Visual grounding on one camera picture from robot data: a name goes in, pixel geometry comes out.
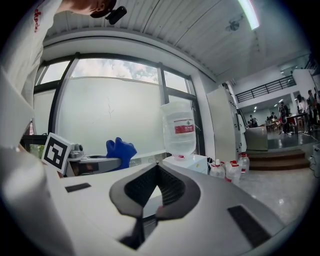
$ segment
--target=red label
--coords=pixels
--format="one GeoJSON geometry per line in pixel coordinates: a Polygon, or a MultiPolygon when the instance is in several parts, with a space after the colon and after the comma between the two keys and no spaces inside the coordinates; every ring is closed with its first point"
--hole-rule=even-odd
{"type": "Polygon", "coordinates": [[[45,0],[42,0],[42,2],[37,6],[37,8],[34,10],[34,16],[33,16],[33,19],[34,19],[34,32],[36,33],[38,31],[38,27],[40,26],[40,22],[39,22],[39,17],[40,15],[42,14],[38,8],[40,7],[40,5],[42,5],[42,3],[44,2],[45,0]]]}
{"type": "Polygon", "coordinates": [[[181,125],[181,126],[175,126],[174,127],[175,134],[186,134],[191,133],[195,131],[195,126],[192,125],[181,125]]]}

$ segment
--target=stair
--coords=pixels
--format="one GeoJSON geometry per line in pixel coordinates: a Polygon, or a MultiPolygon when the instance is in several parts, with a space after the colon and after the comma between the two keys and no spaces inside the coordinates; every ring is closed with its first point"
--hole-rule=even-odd
{"type": "Polygon", "coordinates": [[[253,171],[283,171],[310,166],[310,162],[305,159],[305,152],[300,149],[277,153],[251,154],[249,159],[250,170],[253,171]]]}

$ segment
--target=apriltag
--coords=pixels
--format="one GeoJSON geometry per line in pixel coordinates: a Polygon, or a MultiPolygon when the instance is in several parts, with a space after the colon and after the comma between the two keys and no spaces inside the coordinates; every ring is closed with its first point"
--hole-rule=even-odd
{"type": "Polygon", "coordinates": [[[45,142],[41,160],[54,167],[58,172],[65,174],[71,147],[71,142],[50,132],[45,142]]]}

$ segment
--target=balcony railing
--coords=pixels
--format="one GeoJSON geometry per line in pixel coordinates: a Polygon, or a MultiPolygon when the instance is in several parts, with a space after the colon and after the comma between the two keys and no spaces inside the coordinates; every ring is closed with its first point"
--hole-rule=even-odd
{"type": "Polygon", "coordinates": [[[291,86],[295,86],[296,82],[292,75],[289,75],[287,77],[281,78],[279,80],[275,80],[269,83],[266,83],[264,85],[261,85],[259,87],[256,87],[251,90],[247,90],[244,92],[241,92],[236,95],[236,98],[238,102],[244,102],[247,100],[251,100],[254,98],[257,98],[262,95],[270,94],[291,86]]]}

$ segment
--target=ceiling light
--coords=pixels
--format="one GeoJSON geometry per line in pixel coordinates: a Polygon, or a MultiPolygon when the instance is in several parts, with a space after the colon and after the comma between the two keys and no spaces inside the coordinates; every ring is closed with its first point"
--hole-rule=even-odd
{"type": "Polygon", "coordinates": [[[239,4],[241,5],[246,18],[250,24],[252,30],[259,27],[259,21],[255,12],[255,8],[252,5],[250,0],[238,0],[239,4]]]}

